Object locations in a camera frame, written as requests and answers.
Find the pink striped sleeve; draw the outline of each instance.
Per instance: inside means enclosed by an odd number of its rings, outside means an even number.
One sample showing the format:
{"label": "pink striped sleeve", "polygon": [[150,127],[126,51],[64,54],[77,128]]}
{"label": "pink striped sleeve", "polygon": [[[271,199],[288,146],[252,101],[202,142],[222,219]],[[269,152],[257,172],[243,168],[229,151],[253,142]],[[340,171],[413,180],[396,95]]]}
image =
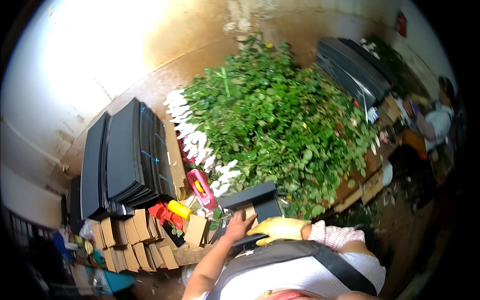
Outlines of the pink striped sleeve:
{"label": "pink striped sleeve", "polygon": [[325,226],[325,221],[320,220],[312,225],[308,240],[314,240],[338,252],[348,242],[354,240],[365,242],[365,235],[363,231],[355,230],[353,227]]}

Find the work glove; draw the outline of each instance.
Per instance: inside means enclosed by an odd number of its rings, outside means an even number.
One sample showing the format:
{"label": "work glove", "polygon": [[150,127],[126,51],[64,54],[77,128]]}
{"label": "work glove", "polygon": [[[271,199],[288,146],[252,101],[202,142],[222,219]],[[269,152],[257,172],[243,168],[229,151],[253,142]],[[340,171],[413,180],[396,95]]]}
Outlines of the work glove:
{"label": "work glove", "polygon": [[264,246],[274,240],[302,240],[301,230],[310,223],[311,221],[275,216],[268,218],[255,228],[247,231],[247,235],[263,233],[269,236],[268,238],[258,240],[257,246]]}

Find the person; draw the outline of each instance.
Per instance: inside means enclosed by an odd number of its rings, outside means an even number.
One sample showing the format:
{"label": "person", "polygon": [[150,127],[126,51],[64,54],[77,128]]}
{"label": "person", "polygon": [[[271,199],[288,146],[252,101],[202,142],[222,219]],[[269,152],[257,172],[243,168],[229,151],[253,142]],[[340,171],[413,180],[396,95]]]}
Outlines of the person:
{"label": "person", "polygon": [[[247,235],[263,233],[269,236],[256,242],[261,247],[255,248],[250,253],[238,255],[222,272],[232,244],[245,237],[245,231],[256,218],[255,214],[244,220],[244,213],[245,211],[235,212],[225,235],[195,267],[182,300],[377,299],[376,296],[385,281],[385,268],[367,249],[363,231],[351,227],[326,226],[323,220],[310,224],[310,221],[292,218],[268,218],[247,232]],[[231,268],[238,268],[255,261],[254,252],[258,249],[264,250],[261,255],[273,256],[273,253],[278,254],[274,251],[275,249],[282,250],[281,247],[296,246],[297,243],[327,247],[328,252],[335,256],[335,259],[338,256],[343,264],[368,281],[375,296],[350,290],[344,285],[345,280],[340,281],[332,274],[331,269],[328,269],[328,262],[320,263],[312,256],[273,264],[262,264],[265,259],[257,259],[262,265],[237,273],[230,271]]]}
{"label": "person", "polygon": [[455,102],[455,92],[450,80],[446,77],[438,78],[439,92],[438,99],[434,103],[434,110],[423,116],[420,112],[414,112],[412,103],[406,99],[403,101],[403,108],[418,131],[424,138],[425,151],[430,152],[437,145],[444,142],[445,137],[450,133],[454,111],[452,103]]}

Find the black bag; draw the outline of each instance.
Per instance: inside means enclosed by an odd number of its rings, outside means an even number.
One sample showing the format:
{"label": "black bag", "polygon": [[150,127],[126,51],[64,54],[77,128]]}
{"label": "black bag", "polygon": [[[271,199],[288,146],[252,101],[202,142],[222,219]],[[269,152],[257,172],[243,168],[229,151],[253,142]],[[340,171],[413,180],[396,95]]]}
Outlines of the black bag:
{"label": "black bag", "polygon": [[223,287],[239,274],[264,265],[282,263],[307,256],[315,257],[350,290],[377,296],[375,287],[365,276],[324,245],[313,240],[284,240],[255,248],[249,255],[233,259],[222,272],[217,284],[206,299],[220,299]]}

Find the yellow bottle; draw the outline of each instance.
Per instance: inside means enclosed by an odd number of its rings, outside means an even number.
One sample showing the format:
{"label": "yellow bottle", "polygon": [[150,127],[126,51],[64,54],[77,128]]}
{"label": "yellow bottle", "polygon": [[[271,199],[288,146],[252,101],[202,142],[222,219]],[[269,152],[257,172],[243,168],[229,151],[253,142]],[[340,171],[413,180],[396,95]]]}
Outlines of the yellow bottle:
{"label": "yellow bottle", "polygon": [[183,219],[188,220],[192,214],[192,210],[183,204],[178,203],[175,200],[171,200],[168,203],[168,209],[174,214],[181,216]]}

